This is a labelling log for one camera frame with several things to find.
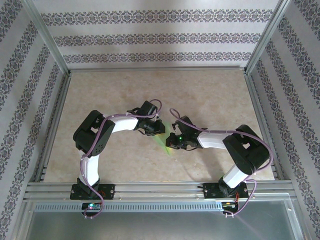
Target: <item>black bracket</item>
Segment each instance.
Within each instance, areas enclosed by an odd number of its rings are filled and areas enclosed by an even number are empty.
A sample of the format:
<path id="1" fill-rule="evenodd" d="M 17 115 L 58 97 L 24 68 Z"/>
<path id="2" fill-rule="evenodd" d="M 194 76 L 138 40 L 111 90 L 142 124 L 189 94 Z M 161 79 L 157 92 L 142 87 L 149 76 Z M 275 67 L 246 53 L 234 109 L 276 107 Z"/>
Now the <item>black bracket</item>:
<path id="1" fill-rule="evenodd" d="M 98 183 L 97 186 L 93 185 L 92 187 L 99 194 L 101 194 L 104 200 L 114 199 L 116 185 Z M 71 200 L 100 200 L 100 197 L 98 197 L 92 191 L 89 191 L 88 193 L 79 184 L 73 184 L 71 188 L 70 199 Z"/>
<path id="2" fill-rule="evenodd" d="M 224 199 L 224 198 L 236 198 L 236 193 L 239 194 L 239 198 L 248 198 L 248 188 L 245 182 L 241 182 L 234 191 L 226 196 L 219 188 L 218 182 L 206 182 L 202 184 L 203 195 L 205 199 Z"/>

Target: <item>perforated metal strip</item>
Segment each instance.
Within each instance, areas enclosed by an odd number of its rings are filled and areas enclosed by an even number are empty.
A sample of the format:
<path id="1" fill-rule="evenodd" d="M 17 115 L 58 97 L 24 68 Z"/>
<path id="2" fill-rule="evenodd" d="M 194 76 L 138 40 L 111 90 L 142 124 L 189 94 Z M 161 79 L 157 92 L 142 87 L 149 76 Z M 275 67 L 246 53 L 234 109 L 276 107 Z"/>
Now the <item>perforated metal strip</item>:
<path id="1" fill-rule="evenodd" d="M 82 203 L 38 203 L 35 212 L 80 212 Z M 110 202 L 104 205 L 103 212 L 136 213 L 136 212 L 215 212 L 222 211 L 222 204 L 218 201 L 210 202 Z"/>

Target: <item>floral border stripe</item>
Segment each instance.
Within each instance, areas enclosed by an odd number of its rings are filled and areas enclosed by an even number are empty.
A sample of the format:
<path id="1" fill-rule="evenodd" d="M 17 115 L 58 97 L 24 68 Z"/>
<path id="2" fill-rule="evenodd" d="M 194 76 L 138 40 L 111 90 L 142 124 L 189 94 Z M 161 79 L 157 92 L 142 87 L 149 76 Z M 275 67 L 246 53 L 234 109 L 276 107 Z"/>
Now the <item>floral border stripe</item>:
<path id="1" fill-rule="evenodd" d="M 320 105 L 320 75 L 286 16 L 281 19 L 278 30 L 285 40 L 292 57 L 294 57 L 295 64 L 299 67 L 313 98 L 316 100 L 315 103 Z"/>
<path id="2" fill-rule="evenodd" d="M 41 74 L 43 73 L 49 55 L 50 51 L 48 47 L 44 45 L 40 51 L 40 54 L 38 55 L 33 70 L 17 104 L 16 110 L 13 114 L 12 122 L 10 122 L 6 131 L 6 135 L 3 137 L 3 143 L 1 143 L 0 148 L 0 180 L 2 179 L 3 173 L 5 173 L 6 165 L 10 159 L 13 147 L 16 144 L 16 140 L 20 133 L 20 128 L 25 120 L 25 116 L 28 112 L 33 95 L 36 91 L 38 82 L 40 81 Z"/>
<path id="3" fill-rule="evenodd" d="M 65 84 L 65 81 L 66 81 L 66 73 L 63 74 L 63 76 L 62 76 L 62 81 L 60 83 L 59 91 L 58 91 L 58 93 L 56 95 L 54 106 L 52 108 L 51 117 L 50 117 L 50 120 L 49 120 L 49 123 L 48 123 L 48 127 L 46 129 L 45 138 L 44 138 L 44 142 L 43 142 L 43 145 L 42 145 L 41 153 L 40 153 L 40 155 L 39 155 L 39 157 L 38 157 L 38 159 L 36 161 L 36 165 L 35 165 L 35 168 L 34 168 L 34 171 L 33 171 L 33 176 L 30 179 L 30 182 L 34 182 L 36 180 L 36 176 L 37 176 L 37 173 L 38 173 L 39 167 L 40 167 L 40 162 L 41 162 L 42 157 L 44 155 L 45 148 L 46 148 L 46 145 L 47 145 L 47 141 L 49 140 L 49 133 L 50 133 L 50 130 L 51 130 L 51 127 L 52 127 L 52 123 L 53 123 L 53 120 L 54 120 L 54 117 L 55 117 L 55 114 L 56 114 L 58 102 L 59 102 L 59 99 L 60 99 L 60 95 L 61 95 L 63 86 Z"/>
<path id="4" fill-rule="evenodd" d="M 308 147 L 308 152 L 312 156 L 311 159 L 313 160 L 313 164 L 315 168 L 318 169 L 318 174 L 320 174 L 320 143 L 316 137 L 315 130 L 312 129 L 312 125 L 309 123 L 309 118 L 306 116 L 304 106 L 301 104 L 295 86 L 292 84 L 290 76 L 274 43 L 269 41 L 265 49 L 270 57 L 276 75 L 279 78 L 286 99 L 289 101 L 293 115 L 296 117 L 295 120 L 301 130 L 305 145 Z"/>
<path id="5" fill-rule="evenodd" d="M 251 22 L 266 23 L 272 9 L 178 9 L 136 11 L 88 11 L 42 13 L 47 26 L 88 24 L 140 24 L 140 23 L 209 23 Z"/>
<path id="6" fill-rule="evenodd" d="M 31 161 L 31 157 L 33 155 L 33 150 L 35 148 L 37 138 L 40 134 L 41 125 L 45 118 L 49 101 L 52 96 L 52 92 L 54 90 L 59 72 L 60 69 L 58 67 L 58 64 L 55 63 L 41 97 L 41 102 L 38 106 L 33 124 L 30 128 L 29 136 L 27 138 L 25 148 L 23 149 L 23 154 L 21 155 L 21 159 L 19 161 L 19 167 L 14 174 L 14 180 L 12 182 L 12 186 L 10 187 L 7 201 L 3 206 L 4 210 L 1 212 L 0 239 L 6 239 L 6 233 L 12 221 L 13 211 L 18 204 L 18 199 L 22 191 L 23 183 L 25 181 L 27 170 Z"/>
<path id="7" fill-rule="evenodd" d="M 25 62 L 27 54 L 34 43 L 34 40 L 38 34 L 35 25 L 30 21 L 25 29 L 18 45 L 13 51 L 13 54 L 9 60 L 9 63 L 4 68 L 0 79 L 0 111 L 2 106 L 6 102 L 6 98 L 11 91 L 13 83 L 16 81 L 18 73 Z"/>
<path id="8" fill-rule="evenodd" d="M 314 31 L 314 35 L 320 41 L 319 4 L 315 0 L 295 0 L 294 4 L 299 8 L 300 13 L 302 13 L 304 19 Z"/>
<path id="9" fill-rule="evenodd" d="M 18 13 L 23 8 L 19 0 L 6 1 L 0 10 L 0 43 L 5 38 L 6 33 L 11 28 L 11 24 L 17 18 Z"/>
<path id="10" fill-rule="evenodd" d="M 261 60 L 258 60 L 255 65 L 256 69 L 259 73 L 262 85 L 264 87 L 265 94 L 268 98 L 268 102 L 270 104 L 271 110 L 273 112 L 274 119 L 277 123 L 277 127 L 279 130 L 279 134 L 281 135 L 282 142 L 284 144 L 284 148 L 287 152 L 287 156 L 289 158 L 289 162 L 291 163 L 293 174 L 298 183 L 298 187 L 301 191 L 301 195 L 303 197 L 304 204 L 307 207 L 307 211 L 309 212 L 310 220 L 313 222 L 312 226 L 315 228 L 315 234 L 318 238 L 320 238 L 320 221 L 319 221 L 319 206 L 317 206 L 316 198 L 313 196 L 313 191 L 310 190 L 311 185 L 308 182 L 308 177 L 306 176 L 305 169 L 301 166 L 301 160 L 297 153 L 297 149 L 293 139 L 291 137 L 290 131 L 288 130 L 287 122 L 284 118 L 283 112 L 280 108 L 280 104 L 277 100 L 275 92 L 273 90 L 271 81 L 269 79 L 266 68 Z"/>
<path id="11" fill-rule="evenodd" d="M 251 52 L 148 52 L 64 55 L 67 64 L 181 61 L 247 61 Z"/>
<path id="12" fill-rule="evenodd" d="M 160 33 L 56 36 L 58 47 L 133 44 L 256 44 L 260 33 Z"/>

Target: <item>wall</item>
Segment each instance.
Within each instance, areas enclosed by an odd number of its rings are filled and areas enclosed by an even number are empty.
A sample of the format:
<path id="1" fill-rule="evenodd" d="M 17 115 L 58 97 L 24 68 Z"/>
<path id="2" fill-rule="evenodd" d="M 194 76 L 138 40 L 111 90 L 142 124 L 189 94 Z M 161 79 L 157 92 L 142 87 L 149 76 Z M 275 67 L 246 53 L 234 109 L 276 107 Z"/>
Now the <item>wall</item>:
<path id="1" fill-rule="evenodd" d="M 251 73 L 284 175 L 320 239 L 320 7 L 295 0 Z"/>
<path id="2" fill-rule="evenodd" d="M 63 74 L 21 2 L 0 8 L 0 239 L 9 239 Z"/>
<path id="3" fill-rule="evenodd" d="M 35 0 L 71 69 L 245 67 L 278 0 Z"/>

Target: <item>beige floor panel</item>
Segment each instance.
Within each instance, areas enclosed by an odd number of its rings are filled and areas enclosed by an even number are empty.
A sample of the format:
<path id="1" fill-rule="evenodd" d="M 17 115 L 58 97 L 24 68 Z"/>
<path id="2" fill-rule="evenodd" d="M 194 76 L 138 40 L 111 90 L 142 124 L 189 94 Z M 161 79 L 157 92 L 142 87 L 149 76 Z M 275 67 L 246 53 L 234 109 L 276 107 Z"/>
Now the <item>beige floor panel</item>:
<path id="1" fill-rule="evenodd" d="M 54 140 L 45 182 L 75 182 L 80 157 L 73 134 L 88 113 L 125 113 L 145 100 L 160 99 L 161 119 L 175 121 L 169 108 L 201 128 L 234 130 L 249 125 L 261 136 L 241 70 L 121 71 L 73 73 Z M 137 131 L 111 135 L 99 159 L 102 182 L 216 181 L 233 165 L 223 149 L 167 151 L 161 139 Z M 271 168 L 256 176 L 273 180 Z"/>

